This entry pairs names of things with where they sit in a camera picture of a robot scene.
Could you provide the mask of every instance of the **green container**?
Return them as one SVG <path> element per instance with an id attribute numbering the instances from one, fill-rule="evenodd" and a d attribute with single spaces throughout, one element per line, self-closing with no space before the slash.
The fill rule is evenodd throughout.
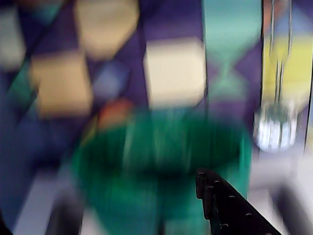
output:
<path id="1" fill-rule="evenodd" d="M 251 144 L 244 128 L 212 119 L 137 116 L 98 133 L 73 158 L 88 203 L 111 235 L 206 234 L 199 167 L 247 195 Z"/>

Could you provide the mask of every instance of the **yellow patch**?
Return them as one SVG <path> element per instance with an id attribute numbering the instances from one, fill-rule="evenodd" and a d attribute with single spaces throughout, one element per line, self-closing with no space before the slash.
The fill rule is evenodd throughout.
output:
<path id="1" fill-rule="evenodd" d="M 286 57 L 288 38 L 276 37 L 269 56 L 269 37 L 264 40 L 262 100 L 274 101 L 277 59 Z M 285 64 L 282 100 L 293 101 L 301 111 L 309 103 L 312 77 L 313 35 L 293 36 L 291 54 Z"/>

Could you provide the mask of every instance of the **beige square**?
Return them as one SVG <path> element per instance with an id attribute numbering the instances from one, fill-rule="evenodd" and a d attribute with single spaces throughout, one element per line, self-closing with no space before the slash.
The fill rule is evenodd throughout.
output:
<path id="1" fill-rule="evenodd" d="M 38 86 L 41 117 L 88 115 L 93 94 L 85 58 L 79 52 L 37 56 L 31 61 L 31 78 Z"/>
<path id="2" fill-rule="evenodd" d="M 150 108 L 195 105 L 205 89 L 205 50 L 197 38 L 148 42 L 144 58 Z"/>
<path id="3" fill-rule="evenodd" d="M 111 59 L 137 28 L 135 0 L 79 0 L 75 7 L 80 43 L 94 60 Z"/>
<path id="4" fill-rule="evenodd" d="M 21 32 L 17 9 L 0 10 L 0 67 L 7 71 L 18 69 L 26 48 Z"/>

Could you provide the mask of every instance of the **blue patch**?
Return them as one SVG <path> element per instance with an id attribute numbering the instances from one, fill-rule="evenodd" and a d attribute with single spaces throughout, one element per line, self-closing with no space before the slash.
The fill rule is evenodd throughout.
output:
<path id="1" fill-rule="evenodd" d="M 126 88 L 130 70 L 117 61 L 104 65 L 93 82 L 93 94 L 96 103 L 118 98 Z"/>

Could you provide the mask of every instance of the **patterned fabric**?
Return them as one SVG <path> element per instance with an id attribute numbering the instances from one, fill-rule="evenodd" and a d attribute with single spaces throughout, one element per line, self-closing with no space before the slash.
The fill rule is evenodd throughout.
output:
<path id="1" fill-rule="evenodd" d="M 146 42 L 196 36 L 206 45 L 208 97 L 198 104 L 195 112 L 203 112 L 203 108 L 209 103 L 211 114 L 226 119 L 238 119 L 251 128 L 253 114 L 259 109 L 261 97 L 261 1 L 140 0 L 139 3 L 141 13 L 138 27 L 112 60 L 130 71 L 127 79 L 118 80 L 125 82 L 125 87 L 120 83 L 114 85 L 120 88 L 114 91 L 114 98 L 129 100 L 136 107 L 146 109 L 148 102 L 142 65 Z M 11 0 L 0 1 L 1 9 L 12 5 Z M 26 62 L 31 55 L 79 48 L 73 5 L 69 4 L 57 13 L 56 8 L 52 6 L 49 10 L 45 9 L 45 14 L 16 9 L 17 22 L 26 47 Z M 294 0 L 293 9 L 294 31 L 311 31 L 313 1 Z M 286 16 L 282 15 L 277 30 L 280 32 L 285 28 Z M 90 58 L 86 60 L 93 82 L 108 61 L 95 62 Z M 49 155 L 47 153 L 62 156 L 73 146 L 86 122 L 97 109 L 93 110 L 90 117 L 36 120 L 31 103 L 33 91 L 28 89 L 25 81 L 27 76 L 21 74 L 26 67 L 27 64 L 24 64 L 20 72 L 8 71 L 6 78 L 1 78 L 4 80 L 3 84 L 10 85 L 9 93 L 15 93 L 15 100 L 23 99 L 20 106 L 14 109 L 17 116 L 14 121 L 19 122 L 16 129 L 19 138 L 31 140 L 21 140 L 25 145 L 29 143 L 24 154 L 30 159 L 34 156 L 45 157 Z"/>

